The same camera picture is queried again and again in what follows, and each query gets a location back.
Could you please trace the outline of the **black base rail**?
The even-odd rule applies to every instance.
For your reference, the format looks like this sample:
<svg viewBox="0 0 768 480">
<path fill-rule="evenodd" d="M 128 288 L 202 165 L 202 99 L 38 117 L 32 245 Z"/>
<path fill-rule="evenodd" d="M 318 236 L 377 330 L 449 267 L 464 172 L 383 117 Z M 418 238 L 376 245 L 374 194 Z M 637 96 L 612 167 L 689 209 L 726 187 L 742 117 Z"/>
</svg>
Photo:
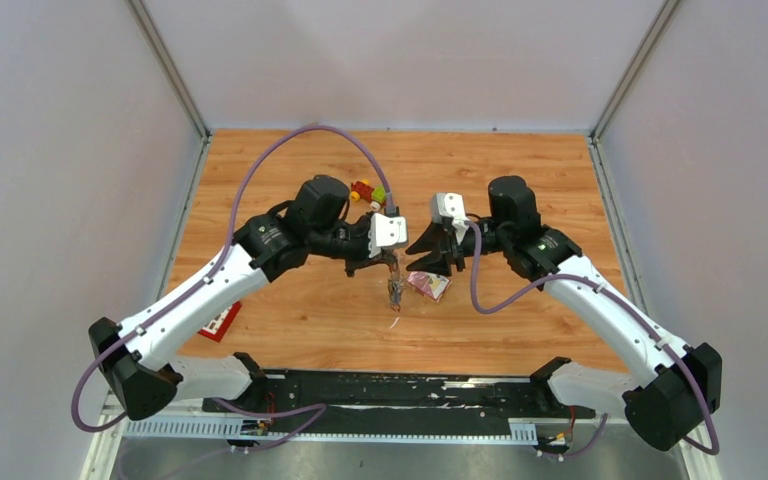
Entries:
<svg viewBox="0 0 768 480">
<path fill-rule="evenodd" d="M 235 407 L 264 413 L 323 404 L 308 434 L 378 437 L 502 436 L 515 419 L 591 420 L 529 377 L 269 369 Z"/>
</svg>

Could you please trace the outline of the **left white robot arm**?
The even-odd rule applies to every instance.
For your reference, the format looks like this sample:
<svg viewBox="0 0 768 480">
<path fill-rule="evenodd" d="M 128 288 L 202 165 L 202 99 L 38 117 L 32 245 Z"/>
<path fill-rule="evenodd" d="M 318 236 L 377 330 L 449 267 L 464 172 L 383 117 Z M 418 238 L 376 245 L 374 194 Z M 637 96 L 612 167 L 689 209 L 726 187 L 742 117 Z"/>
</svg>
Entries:
<svg viewBox="0 0 768 480">
<path fill-rule="evenodd" d="M 222 359 L 179 355 L 180 347 L 235 302 L 303 266 L 309 256 L 342 260 L 348 276 L 385 264 L 407 239 L 398 208 L 347 222 L 349 189 L 317 175 L 295 198 L 248 219 L 204 267 L 155 304 L 120 321 L 102 317 L 88 330 L 100 371 L 130 420 L 149 418 L 176 400 L 218 397 L 243 413 L 258 411 L 266 386 L 241 354 Z"/>
</svg>

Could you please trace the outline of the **pink card packet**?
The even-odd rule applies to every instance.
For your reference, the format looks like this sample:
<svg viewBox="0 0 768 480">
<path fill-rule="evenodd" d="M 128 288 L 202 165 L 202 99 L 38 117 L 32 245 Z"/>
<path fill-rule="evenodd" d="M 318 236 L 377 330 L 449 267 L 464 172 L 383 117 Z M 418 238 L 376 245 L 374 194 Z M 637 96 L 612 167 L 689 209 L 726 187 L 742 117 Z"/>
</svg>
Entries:
<svg viewBox="0 0 768 480">
<path fill-rule="evenodd" d="M 420 295 L 434 302 L 439 302 L 450 286 L 450 279 L 446 276 L 414 271 L 407 276 L 407 284 Z"/>
</svg>

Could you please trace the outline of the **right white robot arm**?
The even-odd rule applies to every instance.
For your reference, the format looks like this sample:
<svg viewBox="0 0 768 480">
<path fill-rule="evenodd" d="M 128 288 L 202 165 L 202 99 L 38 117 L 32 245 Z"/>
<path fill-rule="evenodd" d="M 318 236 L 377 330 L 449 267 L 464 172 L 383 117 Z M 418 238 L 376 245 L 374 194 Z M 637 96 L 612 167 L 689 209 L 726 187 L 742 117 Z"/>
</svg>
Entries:
<svg viewBox="0 0 768 480">
<path fill-rule="evenodd" d="M 720 405 L 723 361 L 707 343 L 693 346 L 670 333 L 626 298 L 562 231 L 541 219 L 535 192 L 520 176 L 502 176 L 488 187 L 490 212 L 474 217 L 461 195 L 435 194 L 431 221 L 406 252 L 411 271 L 449 277 L 470 259 L 470 299 L 483 315 L 498 313 L 539 290 L 584 321 L 620 358 L 625 375 L 584 367 L 568 359 L 547 366 L 531 390 L 544 417 L 581 406 L 626 420 L 649 446 L 668 451 L 684 441 L 715 456 L 721 445 L 713 422 Z M 500 253 L 527 285 L 494 306 L 478 298 L 485 255 Z"/>
</svg>

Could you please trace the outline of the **metal key holder red handle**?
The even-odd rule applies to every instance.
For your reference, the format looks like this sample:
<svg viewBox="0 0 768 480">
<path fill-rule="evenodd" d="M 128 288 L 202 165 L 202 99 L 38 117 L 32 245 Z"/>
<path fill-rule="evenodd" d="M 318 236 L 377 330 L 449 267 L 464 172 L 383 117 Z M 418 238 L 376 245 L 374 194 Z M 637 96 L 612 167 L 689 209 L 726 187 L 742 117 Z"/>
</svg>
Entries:
<svg viewBox="0 0 768 480">
<path fill-rule="evenodd" d="M 389 271 L 387 281 L 389 306 L 392 310 L 399 312 L 404 289 L 404 276 L 401 272 L 399 258 L 396 253 L 387 250 L 384 251 L 383 258 Z"/>
</svg>

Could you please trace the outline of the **colourful toy brick car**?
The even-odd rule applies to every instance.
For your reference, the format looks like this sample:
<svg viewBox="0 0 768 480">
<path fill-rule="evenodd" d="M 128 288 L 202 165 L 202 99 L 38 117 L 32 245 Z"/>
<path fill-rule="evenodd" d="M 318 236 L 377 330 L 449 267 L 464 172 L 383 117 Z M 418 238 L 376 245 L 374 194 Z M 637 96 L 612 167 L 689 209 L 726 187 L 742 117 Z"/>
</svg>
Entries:
<svg viewBox="0 0 768 480">
<path fill-rule="evenodd" d="M 387 193 L 383 186 L 372 186 L 367 181 L 355 181 L 350 185 L 349 197 L 353 201 L 376 202 L 380 205 L 387 203 Z"/>
</svg>

